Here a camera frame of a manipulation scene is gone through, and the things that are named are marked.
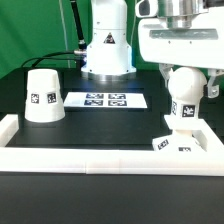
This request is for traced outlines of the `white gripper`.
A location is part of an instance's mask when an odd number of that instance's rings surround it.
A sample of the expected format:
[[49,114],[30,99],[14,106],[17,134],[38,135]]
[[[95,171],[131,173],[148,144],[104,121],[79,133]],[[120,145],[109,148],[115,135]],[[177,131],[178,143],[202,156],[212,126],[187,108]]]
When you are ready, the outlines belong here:
[[224,69],[223,16],[199,15],[190,29],[168,29],[164,20],[143,19],[138,26],[138,36],[142,58],[160,63],[165,87],[173,73],[173,64],[209,68],[207,96],[219,96]]

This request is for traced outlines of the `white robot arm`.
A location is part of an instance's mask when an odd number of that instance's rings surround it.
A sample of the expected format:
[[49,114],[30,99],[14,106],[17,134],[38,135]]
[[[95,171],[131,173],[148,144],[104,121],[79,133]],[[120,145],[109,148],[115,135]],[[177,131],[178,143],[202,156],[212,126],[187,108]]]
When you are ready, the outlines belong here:
[[[133,71],[126,41],[124,0],[91,0],[92,41],[87,47],[85,75],[104,79]],[[138,41],[144,61],[157,63],[165,79],[174,65],[205,68],[207,96],[219,95],[224,76],[224,0],[140,0]]]

